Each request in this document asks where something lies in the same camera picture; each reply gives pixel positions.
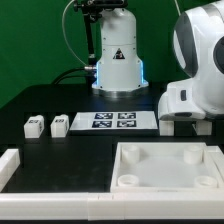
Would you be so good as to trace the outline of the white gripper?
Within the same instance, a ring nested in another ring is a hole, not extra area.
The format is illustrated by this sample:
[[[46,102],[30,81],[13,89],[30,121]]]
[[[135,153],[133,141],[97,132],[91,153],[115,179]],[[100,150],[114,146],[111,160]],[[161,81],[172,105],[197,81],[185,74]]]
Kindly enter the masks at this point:
[[[193,81],[177,81],[167,85],[158,103],[158,118],[162,121],[204,120],[211,112],[208,86]]]

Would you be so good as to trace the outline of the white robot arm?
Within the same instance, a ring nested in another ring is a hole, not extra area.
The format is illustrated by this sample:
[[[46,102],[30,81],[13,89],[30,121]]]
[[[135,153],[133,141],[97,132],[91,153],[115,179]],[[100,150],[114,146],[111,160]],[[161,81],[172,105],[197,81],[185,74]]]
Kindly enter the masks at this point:
[[[109,96],[148,86],[136,51],[135,16],[119,4],[102,8],[102,55],[96,64],[95,92]],[[203,120],[224,117],[224,0],[183,12],[172,30],[172,49],[188,75],[167,85],[158,118]]]

